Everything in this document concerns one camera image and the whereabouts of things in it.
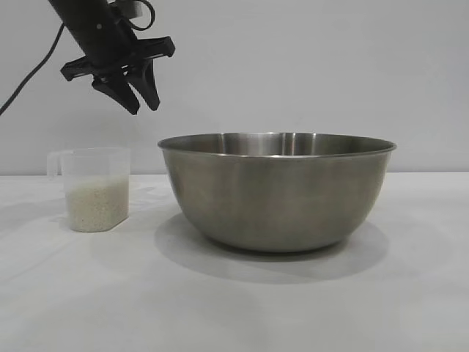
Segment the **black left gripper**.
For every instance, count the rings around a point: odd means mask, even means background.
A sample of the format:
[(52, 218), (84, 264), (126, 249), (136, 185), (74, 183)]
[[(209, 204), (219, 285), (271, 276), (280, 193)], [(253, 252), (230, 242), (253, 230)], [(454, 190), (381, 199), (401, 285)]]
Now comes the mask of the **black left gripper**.
[[(174, 55), (175, 44), (170, 37), (139, 39), (119, 16), (112, 16), (108, 21), (91, 19), (67, 23), (65, 27), (84, 52), (83, 57), (62, 67), (66, 80), (94, 75), (92, 87), (95, 90), (116, 101), (130, 114), (137, 114), (140, 103), (129, 82), (150, 109), (159, 107), (153, 61), (150, 60)], [(115, 73), (119, 70), (129, 71), (128, 82), (122, 73)]]

